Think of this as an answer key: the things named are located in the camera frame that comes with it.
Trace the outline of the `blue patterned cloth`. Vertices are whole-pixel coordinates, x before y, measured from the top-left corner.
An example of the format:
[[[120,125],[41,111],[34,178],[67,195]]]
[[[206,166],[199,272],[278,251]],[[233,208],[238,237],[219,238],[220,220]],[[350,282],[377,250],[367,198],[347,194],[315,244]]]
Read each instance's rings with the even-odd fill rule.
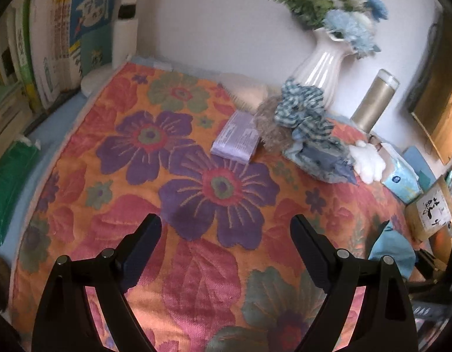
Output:
[[[349,146],[333,136],[323,142],[295,141],[283,156],[316,180],[356,185]]]

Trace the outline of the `white plush toy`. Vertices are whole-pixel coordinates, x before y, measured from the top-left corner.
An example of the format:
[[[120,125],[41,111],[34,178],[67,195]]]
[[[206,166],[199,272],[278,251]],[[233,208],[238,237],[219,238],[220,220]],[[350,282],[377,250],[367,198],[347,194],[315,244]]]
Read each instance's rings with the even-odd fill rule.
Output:
[[[349,146],[349,152],[354,160],[353,169],[362,182],[370,185],[382,179],[386,163],[372,144],[358,140]]]

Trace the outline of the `steel thermos bottle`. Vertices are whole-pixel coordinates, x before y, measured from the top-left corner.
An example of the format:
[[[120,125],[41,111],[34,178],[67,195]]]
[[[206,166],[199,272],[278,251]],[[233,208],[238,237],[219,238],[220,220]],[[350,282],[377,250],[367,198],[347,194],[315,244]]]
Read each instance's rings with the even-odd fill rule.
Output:
[[[380,69],[351,120],[363,132],[370,133],[398,90],[398,80]]]

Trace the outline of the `blue and white flowers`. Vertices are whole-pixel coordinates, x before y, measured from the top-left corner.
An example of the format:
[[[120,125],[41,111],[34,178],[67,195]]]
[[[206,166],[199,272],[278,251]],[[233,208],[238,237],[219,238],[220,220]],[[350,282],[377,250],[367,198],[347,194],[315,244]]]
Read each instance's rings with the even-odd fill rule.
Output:
[[[381,0],[272,0],[284,5],[305,29],[324,29],[347,42],[358,58],[379,53],[376,24],[388,20]]]

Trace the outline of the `floral orange tablecloth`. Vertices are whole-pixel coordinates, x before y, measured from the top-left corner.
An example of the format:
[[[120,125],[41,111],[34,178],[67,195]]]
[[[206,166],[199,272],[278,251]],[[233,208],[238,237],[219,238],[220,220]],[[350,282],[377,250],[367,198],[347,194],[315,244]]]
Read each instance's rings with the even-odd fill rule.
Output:
[[[55,260],[94,258],[150,213],[162,236],[128,302],[159,351],[292,351],[324,300],[296,214],[357,257],[386,221],[409,235],[380,183],[329,185],[264,150],[247,165],[212,155],[234,111],[213,81],[133,63],[89,101],[27,217],[11,301],[25,343]]]

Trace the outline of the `white ribbed vase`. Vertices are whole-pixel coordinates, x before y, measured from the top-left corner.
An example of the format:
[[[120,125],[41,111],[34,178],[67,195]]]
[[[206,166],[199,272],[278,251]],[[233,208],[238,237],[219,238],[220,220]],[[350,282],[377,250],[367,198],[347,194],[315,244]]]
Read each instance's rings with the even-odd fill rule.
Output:
[[[310,57],[304,60],[291,77],[302,86],[315,86],[323,92],[324,108],[332,105],[337,89],[341,64],[356,52],[344,39],[336,38],[324,28],[313,31],[317,44]]]

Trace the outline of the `brown paper bucket container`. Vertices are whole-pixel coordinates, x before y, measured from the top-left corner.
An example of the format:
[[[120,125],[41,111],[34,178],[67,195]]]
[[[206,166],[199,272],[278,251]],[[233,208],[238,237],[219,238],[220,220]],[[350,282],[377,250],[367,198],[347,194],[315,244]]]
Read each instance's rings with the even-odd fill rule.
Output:
[[[451,222],[452,196],[443,176],[406,207],[405,217],[417,242],[425,242]]]

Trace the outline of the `plaid blue stuffed toy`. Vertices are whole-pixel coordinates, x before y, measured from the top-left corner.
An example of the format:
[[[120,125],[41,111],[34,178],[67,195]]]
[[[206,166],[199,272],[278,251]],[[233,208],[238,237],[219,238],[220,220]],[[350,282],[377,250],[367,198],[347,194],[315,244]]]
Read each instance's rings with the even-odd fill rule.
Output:
[[[281,94],[260,103],[255,128],[266,151],[281,153],[294,142],[321,143],[330,138],[333,124],[326,118],[324,92],[288,78]]]

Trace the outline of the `purple wipes packet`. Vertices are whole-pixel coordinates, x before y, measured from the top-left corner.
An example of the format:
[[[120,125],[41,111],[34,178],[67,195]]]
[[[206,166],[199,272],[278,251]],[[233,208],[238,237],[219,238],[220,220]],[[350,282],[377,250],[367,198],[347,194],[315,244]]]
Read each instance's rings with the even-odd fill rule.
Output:
[[[213,142],[210,153],[247,165],[254,156],[258,144],[259,133],[255,128],[254,116],[236,111]]]

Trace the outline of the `light blue tissue pack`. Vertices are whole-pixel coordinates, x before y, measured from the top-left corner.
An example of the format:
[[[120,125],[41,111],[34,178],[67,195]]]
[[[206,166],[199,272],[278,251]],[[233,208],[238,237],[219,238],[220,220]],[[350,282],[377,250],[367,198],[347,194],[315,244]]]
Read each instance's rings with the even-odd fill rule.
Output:
[[[418,198],[422,193],[418,175],[394,147],[383,142],[379,149],[379,156],[386,164],[382,174],[382,184],[404,204],[410,204]]]

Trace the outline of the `pink white cap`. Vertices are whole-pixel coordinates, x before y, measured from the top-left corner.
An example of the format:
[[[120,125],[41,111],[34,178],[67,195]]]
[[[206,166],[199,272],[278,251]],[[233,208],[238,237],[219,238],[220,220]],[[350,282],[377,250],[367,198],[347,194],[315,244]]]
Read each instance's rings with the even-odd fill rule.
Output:
[[[220,73],[215,81],[231,97],[237,110],[255,114],[260,104],[281,92],[279,86],[237,73]]]

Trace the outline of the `books with blue cover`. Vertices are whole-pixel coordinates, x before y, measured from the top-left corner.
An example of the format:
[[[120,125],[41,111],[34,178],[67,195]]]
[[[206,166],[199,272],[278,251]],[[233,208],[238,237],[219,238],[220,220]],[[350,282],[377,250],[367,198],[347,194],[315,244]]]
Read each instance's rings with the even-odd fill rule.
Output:
[[[19,83],[35,113],[111,63],[120,0],[10,0],[0,15],[0,85]]]

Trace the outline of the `wall mounted television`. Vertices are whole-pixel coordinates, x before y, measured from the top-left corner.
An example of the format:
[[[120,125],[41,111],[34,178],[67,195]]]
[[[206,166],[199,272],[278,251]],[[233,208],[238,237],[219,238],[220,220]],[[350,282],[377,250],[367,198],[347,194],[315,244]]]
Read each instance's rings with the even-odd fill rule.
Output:
[[[425,58],[408,98],[408,111],[437,157],[452,160],[452,14],[443,12],[429,29]]]

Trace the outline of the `green plastic package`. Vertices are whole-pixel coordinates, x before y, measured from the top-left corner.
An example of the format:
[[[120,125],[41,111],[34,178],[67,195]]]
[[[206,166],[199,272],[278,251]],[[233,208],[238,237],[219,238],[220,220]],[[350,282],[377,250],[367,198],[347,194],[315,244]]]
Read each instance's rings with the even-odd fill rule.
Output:
[[[41,151],[41,142],[21,137],[0,158],[0,247],[4,243],[15,205]]]

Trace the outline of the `teal blue cloth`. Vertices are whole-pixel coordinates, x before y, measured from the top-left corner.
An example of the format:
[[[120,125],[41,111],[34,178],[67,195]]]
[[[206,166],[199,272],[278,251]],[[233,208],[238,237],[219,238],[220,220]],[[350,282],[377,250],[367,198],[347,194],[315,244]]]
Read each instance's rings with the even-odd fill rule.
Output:
[[[381,258],[392,257],[404,280],[409,280],[414,271],[416,254],[410,242],[399,233],[391,221],[384,224],[383,231],[376,239],[368,259],[379,261]]]

